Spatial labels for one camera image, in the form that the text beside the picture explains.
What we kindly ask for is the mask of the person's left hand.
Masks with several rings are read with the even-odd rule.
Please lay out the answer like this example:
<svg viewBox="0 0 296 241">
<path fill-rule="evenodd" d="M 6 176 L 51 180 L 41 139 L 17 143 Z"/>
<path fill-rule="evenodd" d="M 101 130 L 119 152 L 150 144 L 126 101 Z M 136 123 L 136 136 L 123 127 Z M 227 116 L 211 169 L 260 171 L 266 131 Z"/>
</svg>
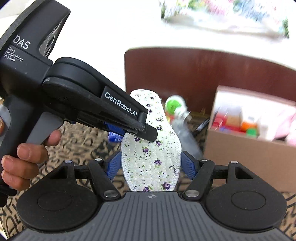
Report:
<svg viewBox="0 0 296 241">
<path fill-rule="evenodd" d="M 1 159 L 3 171 L 1 177 L 11 188 L 22 191 L 30 186 L 30 180 L 39 173 L 39 164 L 48 160 L 46 147 L 54 147 L 59 144 L 62 134 L 54 130 L 44 144 L 20 144 L 17 148 L 16 157 L 5 155 Z"/>
</svg>

